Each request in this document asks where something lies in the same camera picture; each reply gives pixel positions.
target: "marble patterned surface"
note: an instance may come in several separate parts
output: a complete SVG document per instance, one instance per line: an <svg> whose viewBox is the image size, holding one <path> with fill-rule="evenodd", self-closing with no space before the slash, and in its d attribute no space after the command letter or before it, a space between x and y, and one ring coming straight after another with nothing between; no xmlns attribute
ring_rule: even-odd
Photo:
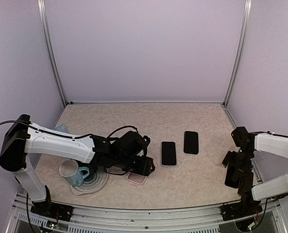
<svg viewBox="0 0 288 233"><path fill-rule="evenodd" d="M134 125L151 144L148 156L156 170L143 185L127 181L127 176L110 175L105 187L95 193L75 196L59 174L63 158L43 155L36 172L55 201L84 206L124 209L184 208L238 200L237 190L226 187L222 160L228 150L236 150L232 127L219 104L124 103L68 105L58 125L73 134L107 136L113 130ZM122 136L128 129L116 133ZM184 132L199 133L199 154L184 154ZM162 141L174 141L177 167L160 166Z"/></svg>

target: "mug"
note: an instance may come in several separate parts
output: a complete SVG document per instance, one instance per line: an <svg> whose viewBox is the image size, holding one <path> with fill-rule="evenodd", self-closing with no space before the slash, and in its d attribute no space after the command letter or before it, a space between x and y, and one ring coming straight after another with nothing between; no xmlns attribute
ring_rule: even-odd
<svg viewBox="0 0 288 233"><path fill-rule="evenodd" d="M89 168L85 166L78 166L75 160L64 161L59 167L60 174L64 179L72 186L81 186L84 183L84 179L89 176Z"/></svg>

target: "smartphone screen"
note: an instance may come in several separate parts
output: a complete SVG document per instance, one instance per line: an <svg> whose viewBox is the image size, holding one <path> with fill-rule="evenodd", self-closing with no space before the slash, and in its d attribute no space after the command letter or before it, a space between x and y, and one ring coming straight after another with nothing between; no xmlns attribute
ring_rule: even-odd
<svg viewBox="0 0 288 233"><path fill-rule="evenodd" d="M176 166L176 147L175 142L161 143L161 166Z"/></svg>
<svg viewBox="0 0 288 233"><path fill-rule="evenodd" d="M199 153L199 138L198 138L197 132L185 131L184 153L186 154L198 154Z"/></svg>

